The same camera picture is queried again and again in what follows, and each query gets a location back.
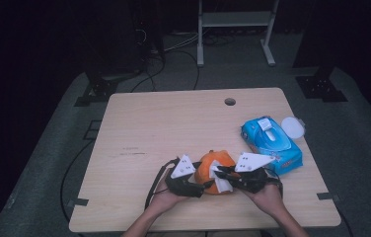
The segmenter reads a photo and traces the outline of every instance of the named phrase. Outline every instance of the blue wipes package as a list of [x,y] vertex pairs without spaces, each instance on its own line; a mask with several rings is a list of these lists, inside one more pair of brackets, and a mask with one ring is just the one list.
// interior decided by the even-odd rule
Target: blue wipes package
[[275,158],[267,168],[277,175],[283,175],[303,165],[300,148],[270,117],[245,122],[241,135],[254,153]]

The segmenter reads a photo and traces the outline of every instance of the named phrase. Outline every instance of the orange fruit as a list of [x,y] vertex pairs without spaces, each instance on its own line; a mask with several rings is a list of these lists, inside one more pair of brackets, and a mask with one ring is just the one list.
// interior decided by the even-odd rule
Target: orange fruit
[[[205,154],[200,159],[200,166],[198,167],[197,171],[194,173],[195,181],[198,184],[204,184],[208,181],[214,180],[213,178],[210,178],[210,165],[212,162],[216,160],[220,163],[221,166],[234,166],[235,161],[231,158],[231,156],[228,154],[226,150],[221,151],[209,151],[209,153]],[[216,187],[216,183],[213,183],[213,185],[204,190],[206,193],[211,195],[221,195],[221,194],[227,194],[230,192],[223,192],[219,193]]]

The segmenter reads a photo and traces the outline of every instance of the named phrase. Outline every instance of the human arm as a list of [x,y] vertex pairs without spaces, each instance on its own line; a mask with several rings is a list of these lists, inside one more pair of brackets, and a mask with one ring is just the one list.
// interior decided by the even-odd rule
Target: human arm
[[247,191],[242,192],[247,195],[260,210],[270,215],[281,229],[283,229],[287,237],[309,236],[287,210],[281,198],[278,186],[268,184],[255,194]]
[[148,208],[133,222],[133,224],[123,233],[123,237],[141,237],[145,236],[155,220],[164,212],[173,208],[177,203],[187,199],[180,197],[168,190],[165,183],[166,175],[158,184],[154,196]]

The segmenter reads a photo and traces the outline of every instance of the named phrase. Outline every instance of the white lid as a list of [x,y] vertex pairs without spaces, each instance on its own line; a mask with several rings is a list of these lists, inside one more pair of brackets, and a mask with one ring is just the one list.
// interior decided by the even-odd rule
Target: white lid
[[303,122],[295,117],[287,117],[281,122],[281,128],[292,138],[297,139],[305,134],[305,126]]

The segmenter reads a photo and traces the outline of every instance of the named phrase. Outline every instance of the dark floor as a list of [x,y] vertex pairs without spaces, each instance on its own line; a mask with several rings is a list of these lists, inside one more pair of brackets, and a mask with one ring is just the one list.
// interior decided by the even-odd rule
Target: dark floor
[[[259,43],[261,36],[234,37],[225,45],[207,46],[205,65],[199,69],[189,54],[168,53],[164,70],[153,77],[156,91],[192,90],[197,78],[196,90],[281,88],[294,115],[306,124],[305,138],[325,183],[337,197],[335,205],[347,220],[337,227],[309,228],[308,232],[312,236],[349,236],[349,225],[354,236],[371,236],[370,104],[353,78],[338,68],[331,80],[347,102],[324,103],[321,99],[306,99],[295,78],[312,75],[317,68],[292,68],[302,35],[272,36],[270,46],[277,63],[275,67],[269,67],[265,62]],[[164,40],[165,47],[170,47],[184,38],[165,37]],[[183,47],[181,51],[194,57],[196,54],[195,45]],[[161,61],[151,59],[149,73],[155,74],[161,67]],[[146,77],[141,74],[123,81],[116,92],[129,93]],[[0,214],[0,236],[77,235],[69,231],[61,204],[70,216],[72,209],[67,204],[77,197],[93,149],[93,145],[86,146],[89,141],[84,134],[92,120],[103,117],[106,103],[74,107],[88,80],[85,74],[71,80],[72,84],[49,120]],[[134,92],[152,90],[151,81],[146,80]],[[283,236],[279,230],[269,231],[274,236]],[[117,236],[117,233],[83,235]]]

